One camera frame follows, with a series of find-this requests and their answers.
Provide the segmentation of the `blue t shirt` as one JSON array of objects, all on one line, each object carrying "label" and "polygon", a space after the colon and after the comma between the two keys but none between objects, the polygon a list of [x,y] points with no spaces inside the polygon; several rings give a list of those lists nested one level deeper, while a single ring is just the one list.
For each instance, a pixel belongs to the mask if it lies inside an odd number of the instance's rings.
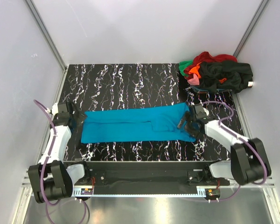
[{"label": "blue t shirt", "polygon": [[178,124],[189,110],[186,103],[141,109],[87,111],[81,142],[138,142],[182,140],[194,142]]}]

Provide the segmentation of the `black mesh t shirt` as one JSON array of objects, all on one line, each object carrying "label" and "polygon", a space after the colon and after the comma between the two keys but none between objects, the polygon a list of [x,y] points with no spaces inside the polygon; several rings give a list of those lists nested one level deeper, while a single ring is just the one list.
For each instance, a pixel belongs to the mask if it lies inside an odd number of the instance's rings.
[{"label": "black mesh t shirt", "polygon": [[253,72],[250,64],[230,60],[223,62],[202,62],[198,69],[198,88],[215,93],[218,90],[229,90],[239,93],[249,88],[253,82]]}]

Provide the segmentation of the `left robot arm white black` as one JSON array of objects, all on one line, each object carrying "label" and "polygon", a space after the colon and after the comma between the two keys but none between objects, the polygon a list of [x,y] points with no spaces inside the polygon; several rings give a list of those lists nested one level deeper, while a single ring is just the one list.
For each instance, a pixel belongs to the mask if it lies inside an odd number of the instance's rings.
[{"label": "left robot arm white black", "polygon": [[71,101],[55,103],[51,108],[34,100],[49,120],[49,140],[37,164],[28,168],[28,177],[37,203],[53,205],[54,201],[72,197],[74,185],[86,185],[91,173],[84,161],[65,166],[64,154],[75,129],[86,115]]}]

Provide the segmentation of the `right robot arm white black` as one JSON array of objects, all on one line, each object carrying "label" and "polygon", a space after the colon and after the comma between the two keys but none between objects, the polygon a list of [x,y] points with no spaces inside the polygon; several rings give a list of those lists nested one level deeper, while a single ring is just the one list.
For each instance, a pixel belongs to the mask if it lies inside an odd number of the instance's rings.
[{"label": "right robot arm white black", "polygon": [[264,184],[272,170],[263,142],[245,137],[209,115],[202,104],[189,107],[177,125],[193,138],[206,135],[230,153],[229,161],[212,162],[203,172],[203,181],[213,185],[219,178],[232,179],[239,185]]}]

